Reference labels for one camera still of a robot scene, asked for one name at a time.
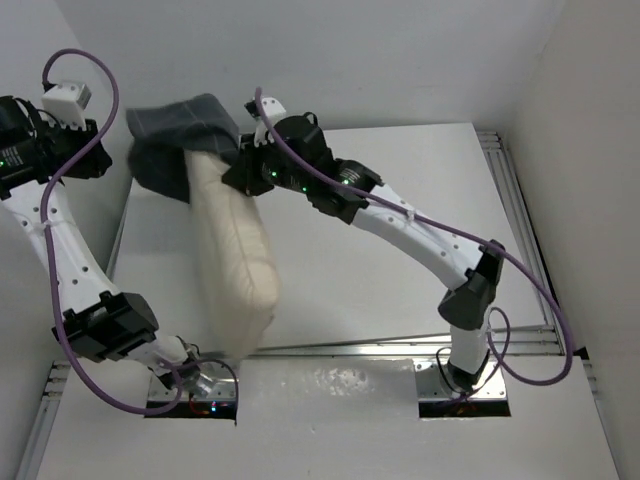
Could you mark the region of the cream pillow with bear print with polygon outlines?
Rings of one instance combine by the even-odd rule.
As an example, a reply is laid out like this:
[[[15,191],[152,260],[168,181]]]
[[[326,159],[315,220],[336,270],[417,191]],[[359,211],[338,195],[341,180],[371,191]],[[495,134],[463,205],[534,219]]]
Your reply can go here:
[[[186,151],[198,271],[219,349],[240,360],[259,346],[280,300],[281,280],[256,202],[223,183],[213,153]]]

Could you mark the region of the dark plaid pillowcase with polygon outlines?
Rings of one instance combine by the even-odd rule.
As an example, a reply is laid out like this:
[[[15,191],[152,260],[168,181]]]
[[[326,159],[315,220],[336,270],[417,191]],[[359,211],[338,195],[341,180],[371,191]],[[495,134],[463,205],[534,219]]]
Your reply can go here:
[[[187,151],[213,153],[228,165],[238,157],[239,127],[212,94],[161,107],[129,108],[125,117],[133,137],[127,154],[130,174],[163,197],[190,202]]]

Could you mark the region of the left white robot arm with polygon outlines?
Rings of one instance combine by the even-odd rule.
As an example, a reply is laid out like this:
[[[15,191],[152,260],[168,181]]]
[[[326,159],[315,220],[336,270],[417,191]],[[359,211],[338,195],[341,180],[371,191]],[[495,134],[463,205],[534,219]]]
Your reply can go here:
[[[95,363],[133,360],[168,389],[186,388],[199,375],[195,356],[177,337],[160,333],[149,304],[119,290],[93,257],[73,218],[66,189],[55,173],[87,144],[91,150],[70,178],[102,176],[110,156],[88,119],[70,128],[13,96],[1,99],[1,203],[20,223],[38,258],[56,276],[58,304],[70,349]]]

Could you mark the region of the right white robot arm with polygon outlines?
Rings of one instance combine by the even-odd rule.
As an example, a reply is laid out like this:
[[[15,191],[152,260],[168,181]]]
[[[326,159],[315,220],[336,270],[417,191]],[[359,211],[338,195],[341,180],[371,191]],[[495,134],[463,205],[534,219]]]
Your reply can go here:
[[[447,289],[438,312],[450,326],[447,370],[452,387],[470,393],[489,359],[486,313],[496,296],[502,259],[474,241],[419,223],[415,215],[359,196],[364,191],[393,204],[401,202],[373,170],[355,160],[334,157],[313,113],[280,120],[275,130],[329,180],[323,182],[299,166],[270,136],[256,140],[246,134],[237,160],[222,176],[223,183],[250,197],[276,187],[301,193],[321,213],[386,240],[426,267]]]

